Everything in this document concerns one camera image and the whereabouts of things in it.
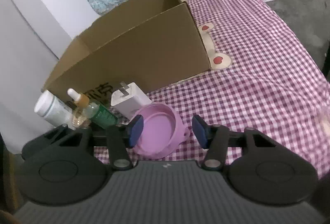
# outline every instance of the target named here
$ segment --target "purple checkered bedsheet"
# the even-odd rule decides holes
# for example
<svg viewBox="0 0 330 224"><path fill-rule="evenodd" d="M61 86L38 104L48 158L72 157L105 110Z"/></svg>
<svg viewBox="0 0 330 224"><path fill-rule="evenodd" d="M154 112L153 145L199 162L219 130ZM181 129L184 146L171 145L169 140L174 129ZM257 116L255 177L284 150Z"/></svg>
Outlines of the purple checkered bedsheet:
<svg viewBox="0 0 330 224"><path fill-rule="evenodd" d="M322 176L330 169L330 138L319 124L328 83L289 27L262 0L187 0L197 25L213 23L216 51L233 64L150 93L190 127L190 138L163 160L202 160L191 130L193 114L233 131L255 127L308 160ZM132 150L133 160L142 159ZM95 156L108 162L108 151ZM227 161L240 156L229 148Z"/></svg>

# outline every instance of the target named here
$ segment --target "pink silicone bowl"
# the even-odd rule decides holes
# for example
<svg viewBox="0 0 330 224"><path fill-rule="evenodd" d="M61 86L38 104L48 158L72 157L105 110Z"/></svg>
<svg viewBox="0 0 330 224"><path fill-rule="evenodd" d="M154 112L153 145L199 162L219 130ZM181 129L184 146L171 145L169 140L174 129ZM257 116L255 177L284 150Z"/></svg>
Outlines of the pink silicone bowl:
<svg viewBox="0 0 330 224"><path fill-rule="evenodd" d="M144 127L134 151L146 158L160 159L172 153L189 136L187 124L165 103L151 103L136 115L142 115Z"/></svg>

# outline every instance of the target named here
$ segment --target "floor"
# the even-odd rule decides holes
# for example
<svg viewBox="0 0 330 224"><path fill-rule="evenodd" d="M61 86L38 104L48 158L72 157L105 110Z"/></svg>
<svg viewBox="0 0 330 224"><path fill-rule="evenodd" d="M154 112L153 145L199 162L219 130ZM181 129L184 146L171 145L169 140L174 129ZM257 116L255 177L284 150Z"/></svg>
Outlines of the floor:
<svg viewBox="0 0 330 224"><path fill-rule="evenodd" d="M322 69L330 39L330 0L277 0L267 4L293 30Z"/></svg>

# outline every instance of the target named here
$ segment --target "cardboard box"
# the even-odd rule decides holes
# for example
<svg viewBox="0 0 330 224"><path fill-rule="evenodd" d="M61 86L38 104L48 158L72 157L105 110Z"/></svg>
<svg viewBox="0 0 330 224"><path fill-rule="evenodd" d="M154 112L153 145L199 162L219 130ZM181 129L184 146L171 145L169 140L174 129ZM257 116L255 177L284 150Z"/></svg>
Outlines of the cardboard box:
<svg viewBox="0 0 330 224"><path fill-rule="evenodd" d="M185 0L128 0L75 37L42 90L67 89L107 103L120 81L145 93L210 69Z"/></svg>

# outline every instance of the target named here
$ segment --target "dropper bottle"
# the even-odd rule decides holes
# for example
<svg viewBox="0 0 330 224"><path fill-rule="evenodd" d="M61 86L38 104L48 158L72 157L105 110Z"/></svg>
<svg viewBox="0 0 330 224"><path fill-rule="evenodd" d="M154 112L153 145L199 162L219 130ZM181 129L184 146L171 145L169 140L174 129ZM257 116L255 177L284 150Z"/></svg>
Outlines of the dropper bottle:
<svg viewBox="0 0 330 224"><path fill-rule="evenodd" d="M113 115L99 101L95 99L89 99L85 94L79 94L72 88L68 89L68 95L74 100L74 103L78 107L82 108L82 112L85 117L103 129L117 124L117 117Z"/></svg>

